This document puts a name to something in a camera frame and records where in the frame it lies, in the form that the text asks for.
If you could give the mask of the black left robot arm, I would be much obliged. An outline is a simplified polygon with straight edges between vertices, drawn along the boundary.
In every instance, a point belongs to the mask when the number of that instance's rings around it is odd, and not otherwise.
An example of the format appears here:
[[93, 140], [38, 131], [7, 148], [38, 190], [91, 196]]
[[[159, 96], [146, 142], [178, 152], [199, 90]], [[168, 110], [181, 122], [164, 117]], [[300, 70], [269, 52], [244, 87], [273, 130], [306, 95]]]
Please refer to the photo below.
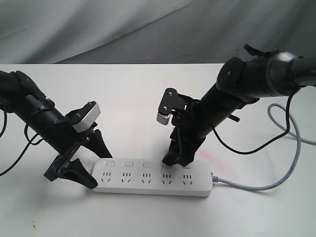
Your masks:
[[111, 158], [102, 133], [96, 129], [101, 110], [95, 101], [66, 115], [60, 113], [52, 100], [22, 71], [0, 73], [0, 109], [6, 116], [16, 114], [24, 123], [24, 135], [31, 128], [36, 137], [47, 142], [57, 153], [44, 176], [49, 181], [58, 178], [79, 183], [89, 189], [97, 187], [95, 178], [77, 158], [71, 160], [83, 146], [99, 158]]

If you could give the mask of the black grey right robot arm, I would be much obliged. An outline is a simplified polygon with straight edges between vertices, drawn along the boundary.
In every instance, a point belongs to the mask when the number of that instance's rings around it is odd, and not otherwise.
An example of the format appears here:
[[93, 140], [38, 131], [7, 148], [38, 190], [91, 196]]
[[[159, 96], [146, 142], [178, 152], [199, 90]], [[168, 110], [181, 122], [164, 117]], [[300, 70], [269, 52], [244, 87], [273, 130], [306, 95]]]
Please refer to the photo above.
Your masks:
[[158, 107], [157, 121], [171, 123], [170, 145], [162, 162], [187, 166], [207, 135], [225, 119], [239, 121], [234, 111], [261, 98], [286, 96], [291, 99], [306, 86], [316, 84], [316, 59], [290, 52], [262, 52], [249, 45], [244, 49], [250, 61], [229, 59], [221, 68], [215, 84], [201, 99], [167, 88]]

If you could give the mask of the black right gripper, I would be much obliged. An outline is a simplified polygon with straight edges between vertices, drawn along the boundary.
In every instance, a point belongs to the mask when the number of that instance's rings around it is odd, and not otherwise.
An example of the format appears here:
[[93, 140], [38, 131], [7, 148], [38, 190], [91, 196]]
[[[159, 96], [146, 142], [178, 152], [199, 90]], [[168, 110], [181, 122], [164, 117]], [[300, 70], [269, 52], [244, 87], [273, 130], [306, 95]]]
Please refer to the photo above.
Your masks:
[[172, 117], [175, 126], [171, 133], [168, 151], [162, 159], [167, 166], [187, 167], [195, 159], [195, 153], [211, 131], [211, 114], [214, 104], [208, 100], [193, 101], [185, 110], [177, 110]]

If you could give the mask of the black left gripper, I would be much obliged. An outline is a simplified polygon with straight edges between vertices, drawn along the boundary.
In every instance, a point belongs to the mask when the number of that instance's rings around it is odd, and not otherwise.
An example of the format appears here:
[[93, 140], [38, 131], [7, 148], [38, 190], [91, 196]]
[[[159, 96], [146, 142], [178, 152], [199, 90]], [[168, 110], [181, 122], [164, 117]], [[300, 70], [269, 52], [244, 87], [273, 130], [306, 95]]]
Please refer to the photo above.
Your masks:
[[99, 158], [112, 158], [112, 155], [105, 145], [101, 131], [94, 129], [97, 126], [96, 122], [84, 132], [75, 131], [70, 124], [70, 119], [76, 111], [73, 110], [66, 116], [57, 110], [43, 112], [43, 138], [58, 152], [58, 156], [44, 176], [50, 181], [57, 178], [70, 180], [92, 190], [97, 187], [95, 178], [84, 168], [78, 158], [74, 161], [70, 159], [81, 146], [86, 147]]

